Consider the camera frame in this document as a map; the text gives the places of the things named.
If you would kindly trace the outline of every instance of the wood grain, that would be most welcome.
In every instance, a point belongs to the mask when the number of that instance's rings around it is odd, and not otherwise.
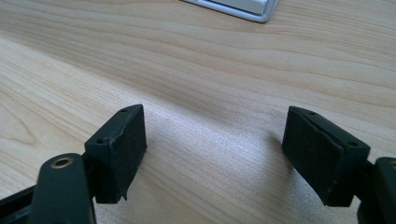
[[[280,0],[267,23],[176,0],[0,1],[0,198],[143,104],[148,153],[99,223],[356,223],[283,156],[289,105],[396,157],[396,2]]]

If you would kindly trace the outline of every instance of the black clamp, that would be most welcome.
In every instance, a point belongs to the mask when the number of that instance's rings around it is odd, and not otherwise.
[[[82,156],[46,161],[36,186],[0,201],[0,223],[96,223],[92,198],[126,200],[146,148],[143,106],[123,108],[85,143]]]
[[[367,161],[370,147],[321,115],[291,106],[282,148],[325,205],[361,200],[359,223],[396,223],[396,159]]]

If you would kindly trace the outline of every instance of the black plastic part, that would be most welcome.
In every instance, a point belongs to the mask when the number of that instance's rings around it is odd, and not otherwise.
[[[386,223],[396,223],[396,159],[379,158],[374,170],[375,195]]]
[[[0,223],[27,223],[35,186],[24,189],[0,201]]]
[[[96,223],[80,155],[63,154],[41,166],[28,223]]]
[[[85,143],[88,166],[98,173],[98,203],[126,200],[146,148],[142,105],[123,108]]]
[[[325,205],[350,206],[369,146],[321,115],[291,106],[282,148]]]

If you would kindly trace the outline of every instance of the screw hole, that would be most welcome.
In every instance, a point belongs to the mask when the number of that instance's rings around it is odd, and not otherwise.
[[[390,161],[389,164],[396,170],[396,161]]]
[[[347,144],[352,147],[356,147],[358,145],[357,143],[354,143],[354,142],[347,142]]]
[[[59,160],[53,162],[51,167],[53,169],[61,169],[70,165],[72,162],[73,162],[73,158],[70,157],[60,158]]]

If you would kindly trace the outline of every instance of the wooden table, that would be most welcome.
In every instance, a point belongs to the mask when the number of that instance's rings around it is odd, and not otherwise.
[[[356,223],[283,156],[289,105],[396,157],[396,2],[280,0],[265,24],[177,0],[0,2],[0,198],[117,110],[148,153],[99,223]]]

